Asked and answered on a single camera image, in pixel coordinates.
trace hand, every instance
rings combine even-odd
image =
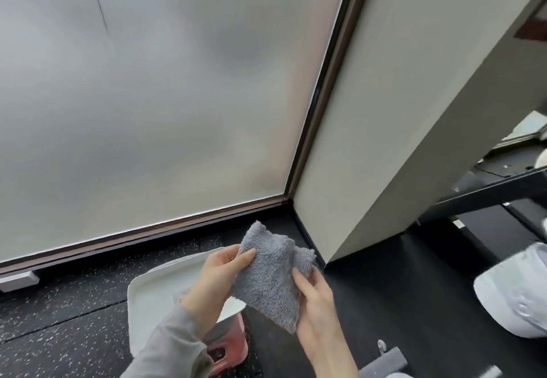
[[[222,307],[230,297],[235,275],[247,267],[256,255],[256,250],[252,248],[236,257],[239,249],[239,244],[236,244],[211,254],[201,269],[200,277],[182,299],[181,305],[196,320],[199,339],[203,339],[216,325]]]
[[[314,267],[311,283],[297,269],[293,278],[304,295],[297,325],[298,340],[318,378],[357,378],[358,370],[336,315],[334,297]]]

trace floor seam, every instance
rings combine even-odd
[[[123,299],[123,300],[117,301],[115,303],[110,303],[109,305],[106,305],[106,306],[98,307],[97,309],[93,309],[93,310],[90,310],[89,312],[78,314],[78,315],[70,317],[68,319],[59,320],[58,322],[52,323],[51,325],[47,325],[47,326],[44,326],[42,328],[33,329],[33,330],[25,332],[21,335],[14,336],[13,338],[3,340],[3,341],[0,342],[0,345],[7,344],[7,343],[9,343],[11,341],[14,341],[16,339],[23,338],[24,336],[28,336],[28,335],[31,335],[31,334],[36,333],[36,332],[41,332],[41,331],[43,331],[45,329],[49,329],[53,326],[61,325],[61,324],[65,323],[65,322],[68,322],[70,320],[74,320],[74,319],[77,319],[79,317],[85,316],[87,314],[95,313],[95,312],[98,312],[99,310],[103,310],[103,309],[106,309],[106,308],[109,308],[109,307],[112,307],[112,306],[115,306],[115,305],[119,305],[120,303],[125,303],[125,302],[127,302],[127,299]]]

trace person's left hand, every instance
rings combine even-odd
[[[239,244],[236,244],[211,254],[201,269],[200,277],[182,299],[181,305],[196,320],[199,339],[203,339],[216,325],[222,307],[230,297],[235,275],[256,255],[252,248],[236,257],[239,249]]]

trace folded towel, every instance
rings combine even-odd
[[[285,235],[270,233],[258,221],[243,237],[239,254],[251,248],[256,248],[256,256],[237,274],[232,295],[295,333],[300,314],[300,291],[294,284],[292,269],[296,267],[309,277],[315,252],[295,246],[294,240]]]

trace beige wall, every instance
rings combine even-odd
[[[295,196],[325,260],[404,230],[547,95],[547,45],[500,41],[532,6],[368,0]]]

